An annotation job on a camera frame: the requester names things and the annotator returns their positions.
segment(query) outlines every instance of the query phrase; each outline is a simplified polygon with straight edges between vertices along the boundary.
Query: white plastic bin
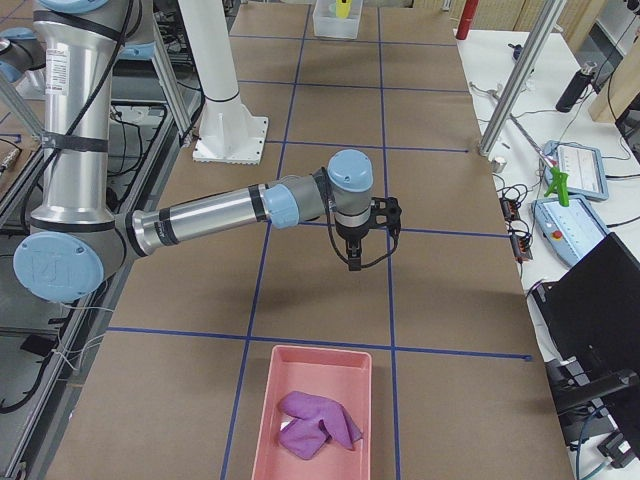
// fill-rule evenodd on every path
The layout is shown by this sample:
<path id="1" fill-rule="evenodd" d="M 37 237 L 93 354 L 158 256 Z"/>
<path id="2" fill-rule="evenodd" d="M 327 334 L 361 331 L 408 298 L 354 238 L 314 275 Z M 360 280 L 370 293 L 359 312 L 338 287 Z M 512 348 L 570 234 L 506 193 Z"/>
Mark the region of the white plastic bin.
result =
<path id="1" fill-rule="evenodd" d="M 316 37 L 356 38 L 362 14 L 362 0 L 352 0 L 347 18 L 336 17 L 336 0 L 317 0 L 313 10 Z"/>

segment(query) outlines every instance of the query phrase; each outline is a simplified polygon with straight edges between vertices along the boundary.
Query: red cylinder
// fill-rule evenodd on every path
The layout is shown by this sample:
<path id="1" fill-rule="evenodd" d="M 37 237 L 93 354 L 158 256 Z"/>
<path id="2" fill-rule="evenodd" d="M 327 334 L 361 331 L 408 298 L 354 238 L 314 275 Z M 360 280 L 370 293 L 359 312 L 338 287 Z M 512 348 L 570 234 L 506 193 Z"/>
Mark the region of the red cylinder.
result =
<path id="1" fill-rule="evenodd" d="M 478 3 L 480 3 L 480 0 L 467 0 L 467 3 L 464 4 L 464 10 L 462 10 L 462 16 L 458 24 L 458 33 L 456 33 L 458 40 L 466 40 L 469 29 L 471 28 L 471 23 L 473 22 L 473 17 L 476 16 Z"/>

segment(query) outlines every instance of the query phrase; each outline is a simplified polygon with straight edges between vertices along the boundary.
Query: blue joint cap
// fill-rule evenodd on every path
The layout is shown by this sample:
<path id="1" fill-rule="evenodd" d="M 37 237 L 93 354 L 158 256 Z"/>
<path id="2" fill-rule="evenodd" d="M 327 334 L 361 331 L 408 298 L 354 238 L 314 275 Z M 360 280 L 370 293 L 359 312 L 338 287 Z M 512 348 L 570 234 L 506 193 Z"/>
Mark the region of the blue joint cap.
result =
<path id="1" fill-rule="evenodd" d="M 35 40 L 36 35 L 26 27 L 7 28 L 0 32 L 0 37 L 7 40 Z"/>
<path id="2" fill-rule="evenodd" d="M 61 13 L 89 13 L 97 10 L 109 0 L 38 0 L 43 7 Z"/>
<path id="3" fill-rule="evenodd" d="M 371 160 L 359 150 L 341 150 L 327 167 L 331 182 L 347 192 L 362 193 L 373 186 Z"/>
<path id="4" fill-rule="evenodd" d="M 264 192 L 264 200 L 271 223 L 276 228 L 293 227 L 300 221 L 296 199 L 287 187 L 278 184 Z"/>
<path id="5" fill-rule="evenodd" d="M 127 45 L 118 55 L 120 60 L 151 60 L 156 51 L 154 42 L 140 45 Z"/>
<path id="6" fill-rule="evenodd" d="M 13 270 L 25 288 L 50 302 L 71 302 L 96 290 L 104 268 L 83 241 L 59 232 L 25 238 L 13 255 Z"/>
<path id="7" fill-rule="evenodd" d="M 0 73 L 4 75 L 4 78 L 6 78 L 9 83 L 17 82 L 20 77 L 22 77 L 22 72 L 20 72 L 20 70 L 3 61 L 0 61 Z"/>

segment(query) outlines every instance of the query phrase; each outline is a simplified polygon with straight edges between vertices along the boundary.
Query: black bottle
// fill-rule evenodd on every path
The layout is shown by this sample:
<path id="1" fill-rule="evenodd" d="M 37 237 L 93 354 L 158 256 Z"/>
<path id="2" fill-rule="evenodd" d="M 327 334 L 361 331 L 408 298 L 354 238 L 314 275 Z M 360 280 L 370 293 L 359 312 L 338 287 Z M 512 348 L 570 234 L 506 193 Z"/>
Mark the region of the black bottle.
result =
<path id="1" fill-rule="evenodd" d="M 573 76 L 564 93 L 556 103 L 556 110 L 559 112 L 569 112 L 576 104 L 587 86 L 593 81 L 596 73 L 596 62 L 586 62 L 580 70 Z"/>

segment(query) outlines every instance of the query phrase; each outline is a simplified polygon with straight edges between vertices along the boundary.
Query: green clamp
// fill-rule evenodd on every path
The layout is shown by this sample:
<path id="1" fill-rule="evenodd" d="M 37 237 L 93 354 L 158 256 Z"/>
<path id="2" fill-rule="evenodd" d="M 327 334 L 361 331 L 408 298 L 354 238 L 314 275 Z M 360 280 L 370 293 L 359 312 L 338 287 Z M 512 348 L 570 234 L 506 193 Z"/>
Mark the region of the green clamp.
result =
<path id="1" fill-rule="evenodd" d="M 558 167 L 551 167 L 551 183 L 544 196 L 548 197 L 552 193 L 558 195 L 558 201 L 563 207 L 569 206 L 569 192 L 567 191 L 567 178 L 569 174 L 561 172 Z"/>

